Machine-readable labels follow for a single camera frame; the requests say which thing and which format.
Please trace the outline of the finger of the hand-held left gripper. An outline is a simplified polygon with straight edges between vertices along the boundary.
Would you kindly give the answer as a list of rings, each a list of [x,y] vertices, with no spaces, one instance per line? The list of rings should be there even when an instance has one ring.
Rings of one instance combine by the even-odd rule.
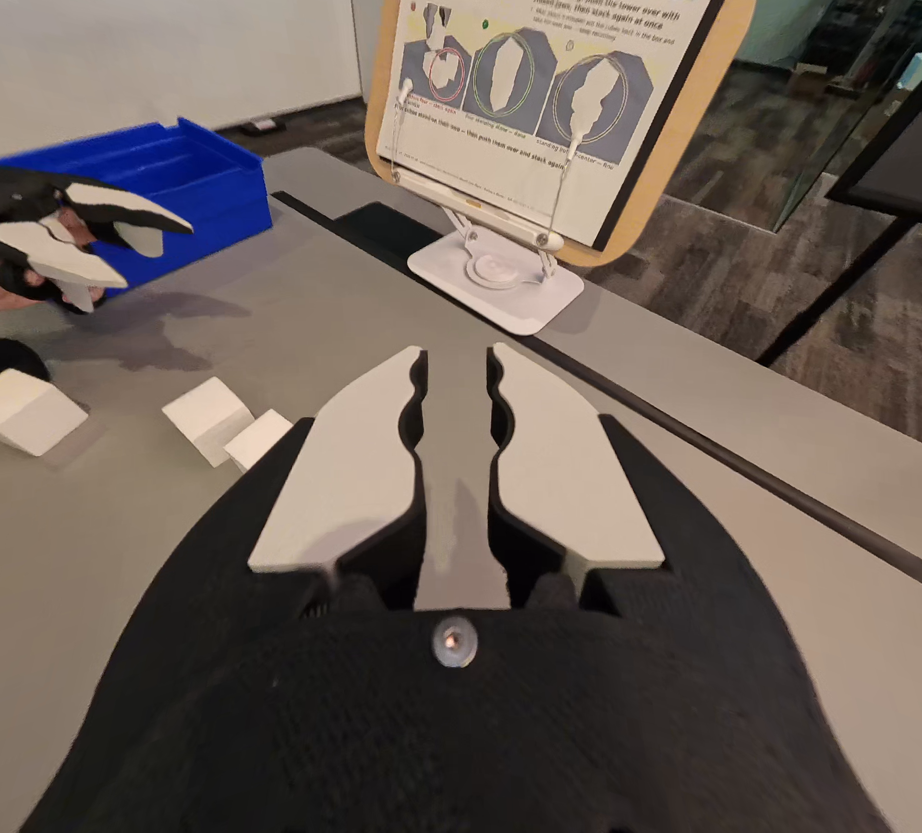
[[[164,254],[166,233],[192,235],[193,226],[155,202],[110,185],[71,183],[61,201],[96,241],[130,249],[146,258]]]
[[[102,258],[83,251],[72,241],[59,239],[52,228],[39,222],[3,223],[1,226],[2,288],[28,298],[37,294],[25,282],[24,270],[44,278],[76,311],[93,312],[92,290],[123,290],[127,280]]]

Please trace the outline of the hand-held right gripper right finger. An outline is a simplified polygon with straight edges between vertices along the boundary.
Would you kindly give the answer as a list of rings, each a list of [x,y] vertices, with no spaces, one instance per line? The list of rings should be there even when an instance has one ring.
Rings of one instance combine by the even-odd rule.
[[[665,553],[594,405],[505,343],[488,350],[487,389],[488,541],[511,606],[546,575],[580,598],[597,570],[659,569]]]

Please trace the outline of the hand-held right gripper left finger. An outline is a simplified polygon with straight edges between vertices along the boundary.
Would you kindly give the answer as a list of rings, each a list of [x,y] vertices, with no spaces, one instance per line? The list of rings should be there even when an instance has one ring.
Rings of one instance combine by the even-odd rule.
[[[257,574],[365,576],[389,609],[411,609],[427,543],[417,447],[428,353],[409,346],[316,415],[248,559]]]

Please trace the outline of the white foam cube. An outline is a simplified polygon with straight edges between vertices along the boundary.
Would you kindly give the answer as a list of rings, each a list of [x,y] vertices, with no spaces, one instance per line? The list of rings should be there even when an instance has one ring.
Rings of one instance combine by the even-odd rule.
[[[1,442],[41,457],[88,419],[51,383],[16,369],[1,374]]]
[[[256,463],[292,429],[293,423],[280,413],[268,410],[235,435],[224,447],[240,472]]]
[[[208,378],[161,409],[165,417],[212,468],[229,459],[226,445],[255,416],[219,378]]]

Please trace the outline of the person's left hand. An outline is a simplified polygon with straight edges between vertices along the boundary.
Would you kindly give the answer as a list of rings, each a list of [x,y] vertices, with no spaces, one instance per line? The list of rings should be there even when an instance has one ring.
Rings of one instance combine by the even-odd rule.
[[[91,229],[75,214],[73,209],[62,207],[57,218],[78,248],[87,250],[96,243],[97,238]]]

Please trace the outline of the blue plastic bin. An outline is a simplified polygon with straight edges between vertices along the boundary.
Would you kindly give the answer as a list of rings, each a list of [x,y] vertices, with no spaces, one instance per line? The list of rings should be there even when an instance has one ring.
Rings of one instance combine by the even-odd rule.
[[[120,245],[91,245],[130,289],[272,228],[261,158],[182,118],[8,155],[1,163],[113,184],[190,222],[194,234],[165,233],[164,252],[156,258]]]

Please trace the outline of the black mesh wrist rest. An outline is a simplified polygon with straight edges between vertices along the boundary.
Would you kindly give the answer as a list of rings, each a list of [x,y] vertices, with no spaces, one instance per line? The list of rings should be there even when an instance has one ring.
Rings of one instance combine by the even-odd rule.
[[[1,339],[0,349],[1,373],[15,370],[44,382],[52,381],[48,367],[40,356],[27,345],[14,340]]]

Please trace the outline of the white document stand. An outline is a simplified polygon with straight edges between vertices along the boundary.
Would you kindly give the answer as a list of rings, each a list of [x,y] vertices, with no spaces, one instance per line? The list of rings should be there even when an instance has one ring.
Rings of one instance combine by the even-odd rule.
[[[413,275],[502,331],[530,336],[543,330],[582,294],[583,283],[561,269],[563,247],[554,222],[582,135],[574,136],[560,173],[551,214],[531,220],[462,195],[393,162],[396,185],[438,206],[453,226],[440,241],[408,258]]]

